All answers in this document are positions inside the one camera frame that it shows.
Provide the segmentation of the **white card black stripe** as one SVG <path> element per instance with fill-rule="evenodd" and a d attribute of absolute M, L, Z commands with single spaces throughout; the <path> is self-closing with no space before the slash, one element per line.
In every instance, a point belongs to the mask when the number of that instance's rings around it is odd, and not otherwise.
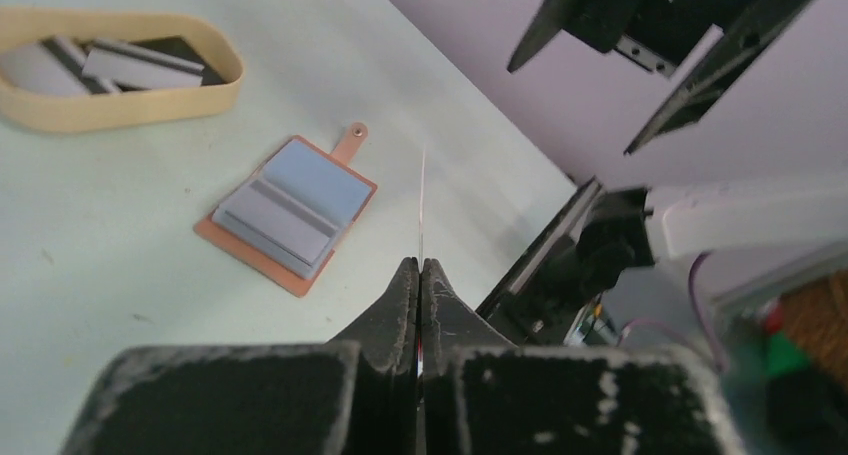
<path fill-rule="evenodd" d="M 425 263 L 424 255 L 424 240 L 425 240 L 425 222 L 424 222 L 424 203 L 425 203 L 425 187 L 426 187 L 426 163 L 427 149 L 422 148 L 420 161 L 420 177 L 419 177 L 419 202 L 418 202 L 418 251 L 417 262 L 418 271 L 421 272 Z"/>

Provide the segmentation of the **beige oval card tray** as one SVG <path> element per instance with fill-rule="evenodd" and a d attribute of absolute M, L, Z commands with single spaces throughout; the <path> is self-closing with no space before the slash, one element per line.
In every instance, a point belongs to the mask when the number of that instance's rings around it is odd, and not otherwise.
<path fill-rule="evenodd" d="M 86 10 L 32 6 L 1 9 L 1 48 L 53 35 L 124 40 L 183 37 L 223 78 L 219 85 L 53 97 L 1 83 L 1 114 L 23 127 L 72 134 L 211 116 L 231 109 L 245 75 L 243 59 L 209 22 L 173 12 Z"/>

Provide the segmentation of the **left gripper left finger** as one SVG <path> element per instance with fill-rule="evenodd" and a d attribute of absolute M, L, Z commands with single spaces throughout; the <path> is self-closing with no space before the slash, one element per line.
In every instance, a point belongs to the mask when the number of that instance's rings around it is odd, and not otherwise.
<path fill-rule="evenodd" d="M 129 348 L 92 385 L 66 454 L 412 454 L 420 272 L 319 344 Z"/>

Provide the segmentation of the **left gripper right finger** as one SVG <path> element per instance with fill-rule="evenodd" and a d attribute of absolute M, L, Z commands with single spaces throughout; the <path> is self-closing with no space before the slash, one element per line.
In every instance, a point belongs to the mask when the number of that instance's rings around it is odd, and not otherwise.
<path fill-rule="evenodd" d="M 420 275 L 430 454 L 742 454 L 718 377 L 677 347 L 512 345 L 455 293 Z"/>

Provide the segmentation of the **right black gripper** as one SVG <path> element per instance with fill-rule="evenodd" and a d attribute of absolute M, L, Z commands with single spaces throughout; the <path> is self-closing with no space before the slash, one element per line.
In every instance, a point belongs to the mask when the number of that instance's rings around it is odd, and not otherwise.
<path fill-rule="evenodd" d="M 601 54 L 613 50 L 671 77 L 705 33 L 722 37 L 687 73 L 624 150 L 697 124 L 814 0 L 543 0 L 507 71 L 525 66 L 559 33 Z"/>

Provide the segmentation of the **brown leather card holder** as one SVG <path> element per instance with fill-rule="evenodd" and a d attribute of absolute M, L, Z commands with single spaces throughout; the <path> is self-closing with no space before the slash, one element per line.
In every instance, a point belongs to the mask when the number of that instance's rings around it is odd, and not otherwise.
<path fill-rule="evenodd" d="M 378 187 L 350 166 L 369 130 L 331 152 L 295 135 L 195 226 L 195 233 L 296 297 L 305 296 Z"/>

